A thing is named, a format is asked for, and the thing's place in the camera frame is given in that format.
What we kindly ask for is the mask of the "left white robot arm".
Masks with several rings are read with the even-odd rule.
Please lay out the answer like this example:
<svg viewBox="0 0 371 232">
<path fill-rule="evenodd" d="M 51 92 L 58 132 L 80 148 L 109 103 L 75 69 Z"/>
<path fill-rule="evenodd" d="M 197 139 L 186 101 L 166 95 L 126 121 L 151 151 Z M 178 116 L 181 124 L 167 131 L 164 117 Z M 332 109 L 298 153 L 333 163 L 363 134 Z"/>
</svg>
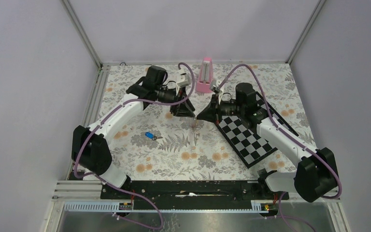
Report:
<svg viewBox="0 0 371 232">
<path fill-rule="evenodd" d="M 102 182 L 112 185 L 112 193 L 123 199 L 130 194 L 130 177 L 113 164 L 109 144 L 113 137 L 133 117 L 144 111 L 149 105 L 169 106 L 171 113 L 179 117 L 194 117 L 194 107 L 186 92 L 186 87 L 193 90 L 196 79 L 191 68 L 181 62 L 173 88 L 168 87 L 168 72 L 152 65 L 146 75 L 131 85 L 117 105 L 106 115 L 89 126 L 77 126 L 73 131 L 71 159 L 74 161 L 73 172 L 77 178 L 78 165 L 89 170 Z"/>
</svg>

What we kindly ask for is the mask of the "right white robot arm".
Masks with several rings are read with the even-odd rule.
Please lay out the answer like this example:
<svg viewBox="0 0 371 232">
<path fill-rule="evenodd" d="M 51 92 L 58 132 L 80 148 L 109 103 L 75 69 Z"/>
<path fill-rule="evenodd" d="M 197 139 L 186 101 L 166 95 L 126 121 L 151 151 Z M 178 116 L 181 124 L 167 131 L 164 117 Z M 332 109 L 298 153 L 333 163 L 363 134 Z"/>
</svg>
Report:
<svg viewBox="0 0 371 232">
<path fill-rule="evenodd" d="M 239 83 L 235 87 L 236 97 L 224 100 L 225 93 L 215 83 L 209 89 L 213 92 L 208 105 L 197 115 L 219 125 L 223 118 L 235 116 L 241 125 L 253 135 L 265 139 L 272 147 L 281 151 L 296 167 L 294 173 L 269 172 L 260 175 L 258 193 L 270 199 L 276 192 L 296 192 L 307 202 L 328 198 L 327 193 L 338 189 L 335 198 L 342 192 L 336 161 L 328 148 L 318 149 L 306 143 L 284 127 L 270 112 L 266 101 L 250 83 Z"/>
</svg>

